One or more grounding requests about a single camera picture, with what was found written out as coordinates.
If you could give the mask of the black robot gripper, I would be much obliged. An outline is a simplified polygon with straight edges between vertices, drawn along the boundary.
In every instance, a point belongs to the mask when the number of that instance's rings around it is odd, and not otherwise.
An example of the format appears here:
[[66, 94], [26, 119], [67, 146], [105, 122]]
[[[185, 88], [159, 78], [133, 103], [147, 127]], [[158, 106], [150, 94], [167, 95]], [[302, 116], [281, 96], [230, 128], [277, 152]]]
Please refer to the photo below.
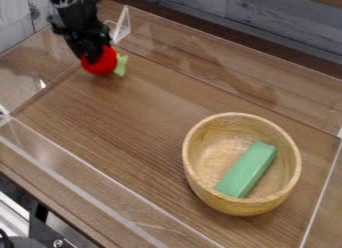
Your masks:
[[103, 46], [111, 43], [110, 28], [98, 18], [97, 2], [53, 3], [49, 21], [75, 56], [86, 56], [94, 64], [103, 54]]

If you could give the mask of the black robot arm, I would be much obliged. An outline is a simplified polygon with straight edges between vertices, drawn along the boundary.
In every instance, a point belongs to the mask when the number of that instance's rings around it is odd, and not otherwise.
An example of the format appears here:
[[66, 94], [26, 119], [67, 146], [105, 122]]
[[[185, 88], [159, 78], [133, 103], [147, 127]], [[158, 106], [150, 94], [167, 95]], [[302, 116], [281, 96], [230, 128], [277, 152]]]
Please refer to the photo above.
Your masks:
[[50, 0], [49, 22], [75, 56], [95, 63], [111, 44], [110, 28], [98, 18], [99, 0]]

